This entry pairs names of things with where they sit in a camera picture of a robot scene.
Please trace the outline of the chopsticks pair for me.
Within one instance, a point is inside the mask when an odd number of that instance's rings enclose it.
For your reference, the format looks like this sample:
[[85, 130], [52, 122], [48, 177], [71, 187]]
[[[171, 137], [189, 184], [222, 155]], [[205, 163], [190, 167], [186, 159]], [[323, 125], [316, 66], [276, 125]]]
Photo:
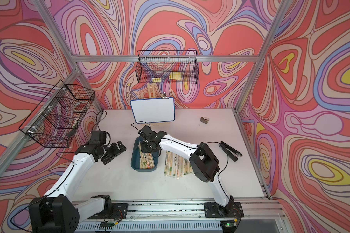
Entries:
[[172, 177], [173, 176], [173, 153], [169, 152], [169, 176]]
[[169, 156], [169, 152], [166, 151], [166, 155], [165, 155], [165, 167], [164, 167], [164, 175], [165, 175], [165, 176], [168, 176], [168, 171], [169, 171], [169, 159], [168, 159], [168, 156]]

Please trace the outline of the panda print chopsticks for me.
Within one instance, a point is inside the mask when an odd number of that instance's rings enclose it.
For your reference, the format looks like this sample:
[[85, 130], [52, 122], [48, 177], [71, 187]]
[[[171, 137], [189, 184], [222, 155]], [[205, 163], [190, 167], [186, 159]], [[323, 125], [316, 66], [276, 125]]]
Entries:
[[188, 174], [191, 174], [191, 173], [193, 173], [193, 169], [192, 169], [192, 165], [191, 165], [191, 162], [190, 161], [187, 161], [187, 164], [188, 164], [188, 170], [187, 170], [187, 173]]

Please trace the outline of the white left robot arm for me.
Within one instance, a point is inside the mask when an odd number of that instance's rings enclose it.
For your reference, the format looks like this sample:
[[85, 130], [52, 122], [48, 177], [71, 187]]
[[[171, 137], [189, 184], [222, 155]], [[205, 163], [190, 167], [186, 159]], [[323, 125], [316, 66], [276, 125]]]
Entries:
[[126, 151], [121, 141], [110, 142], [110, 134], [93, 131], [90, 140], [81, 145], [58, 181], [44, 197], [35, 198], [29, 205], [34, 233], [73, 233], [79, 223], [90, 217], [110, 218], [115, 207], [109, 195], [97, 195], [82, 204], [72, 204], [74, 195], [90, 168], [102, 161], [104, 165]]

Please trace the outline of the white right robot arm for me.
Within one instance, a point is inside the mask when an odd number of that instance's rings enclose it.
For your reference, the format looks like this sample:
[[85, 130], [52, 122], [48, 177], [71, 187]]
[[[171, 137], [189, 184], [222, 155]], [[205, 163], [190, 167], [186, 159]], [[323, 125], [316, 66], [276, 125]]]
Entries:
[[214, 195], [211, 203], [218, 215], [227, 217], [232, 213], [234, 198], [227, 192], [220, 180], [219, 160], [204, 142], [191, 144], [172, 137], [164, 131], [155, 132], [145, 125], [138, 134], [144, 139], [141, 142], [143, 153], [168, 151], [187, 159], [195, 176], [202, 182], [207, 183]]

